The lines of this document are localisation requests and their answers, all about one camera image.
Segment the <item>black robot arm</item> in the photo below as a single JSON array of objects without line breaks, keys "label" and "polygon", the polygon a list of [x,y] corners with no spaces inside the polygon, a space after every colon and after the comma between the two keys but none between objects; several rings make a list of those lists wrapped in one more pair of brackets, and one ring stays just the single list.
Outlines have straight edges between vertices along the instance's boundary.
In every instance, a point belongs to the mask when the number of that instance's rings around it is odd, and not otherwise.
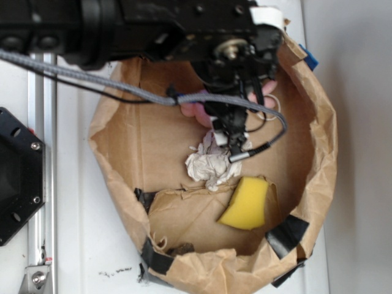
[{"label": "black robot arm", "polygon": [[[2,1],[1,59],[36,71],[90,81],[149,102],[201,103],[217,144],[232,161],[246,151],[247,112],[266,112],[261,80],[275,78],[284,18],[255,1]],[[131,57],[187,61],[207,94],[168,99],[92,75],[107,62]]]}]

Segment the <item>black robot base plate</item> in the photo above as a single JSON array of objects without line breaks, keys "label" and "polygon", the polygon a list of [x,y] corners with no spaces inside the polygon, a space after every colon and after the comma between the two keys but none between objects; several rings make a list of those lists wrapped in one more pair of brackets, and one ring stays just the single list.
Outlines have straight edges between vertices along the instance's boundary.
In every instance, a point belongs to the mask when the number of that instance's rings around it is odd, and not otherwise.
[{"label": "black robot base plate", "polygon": [[43,205],[45,145],[1,108],[1,246]]}]

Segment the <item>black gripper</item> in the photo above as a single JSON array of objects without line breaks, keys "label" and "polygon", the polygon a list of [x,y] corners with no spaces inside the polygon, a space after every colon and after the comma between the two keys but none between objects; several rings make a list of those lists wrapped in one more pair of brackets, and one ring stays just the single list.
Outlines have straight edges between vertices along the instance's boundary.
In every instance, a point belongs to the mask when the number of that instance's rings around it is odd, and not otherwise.
[{"label": "black gripper", "polygon": [[[282,12],[255,1],[187,1],[190,5],[195,7],[187,10],[193,13],[185,16],[187,25],[196,31],[208,57],[191,65],[207,93],[238,96],[267,108],[262,86],[275,81],[284,31]],[[204,106],[219,146],[231,153],[245,152],[248,107],[223,100],[188,103]]]}]

